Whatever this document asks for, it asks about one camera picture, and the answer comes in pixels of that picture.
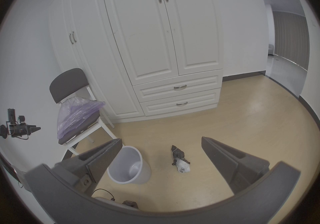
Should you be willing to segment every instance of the camera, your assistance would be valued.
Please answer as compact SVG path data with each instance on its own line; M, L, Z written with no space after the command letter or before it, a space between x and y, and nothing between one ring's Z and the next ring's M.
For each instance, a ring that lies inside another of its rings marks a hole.
M8 108L8 119L9 121L6 122L6 126L0 126L0 136L4 139L6 139L9 134L13 138L17 137L27 140L30 134L41 129L41 127L37 127L36 125L26 124L25 117L23 115L20 115L18 117L18 121L16 121L16 114L13 108ZM23 135L27 135L28 138L21 138Z

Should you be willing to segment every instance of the chair seat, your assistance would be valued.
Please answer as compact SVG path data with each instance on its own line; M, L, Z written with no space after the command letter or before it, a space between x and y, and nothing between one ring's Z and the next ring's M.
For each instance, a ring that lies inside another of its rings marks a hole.
M90 115L79 127L74 130L69 131L66 135L64 135L61 139L59 139L59 144L62 145L72 139L77 134L81 133L82 131L86 130L89 126L91 126L100 116L100 112L97 111Z

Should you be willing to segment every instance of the gray curtain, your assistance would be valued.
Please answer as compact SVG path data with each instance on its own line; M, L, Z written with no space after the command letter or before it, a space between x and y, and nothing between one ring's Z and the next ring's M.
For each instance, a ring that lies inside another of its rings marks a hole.
M274 11L273 16L274 53L308 70L310 46L306 18L282 11Z

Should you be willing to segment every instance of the chair leg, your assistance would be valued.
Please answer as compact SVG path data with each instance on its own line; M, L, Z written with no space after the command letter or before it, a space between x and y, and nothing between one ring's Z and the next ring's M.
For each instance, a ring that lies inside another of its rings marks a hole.
M101 125L101 127L107 132L107 134L110 135L111 138L117 139L116 135L113 134L112 131L102 122L101 118L98 118L98 123Z
M77 150L75 150L73 147L69 147L68 150L70 150L72 153L74 153L76 156L79 154Z
M87 138L87 140L90 141L91 143L94 143L94 140L93 140L90 136L87 136L86 138Z
M103 110L101 111L103 117L107 120L107 122L109 123L109 125L111 125L112 128L114 128L115 126L113 125L113 123L110 121L110 119L108 118L108 116L103 112Z

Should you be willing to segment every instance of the black wheel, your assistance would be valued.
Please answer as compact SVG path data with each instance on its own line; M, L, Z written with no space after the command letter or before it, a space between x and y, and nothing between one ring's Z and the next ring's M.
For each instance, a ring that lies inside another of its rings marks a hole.
M6 139L8 136L7 128L3 124L0 126L0 136L2 136L4 139Z

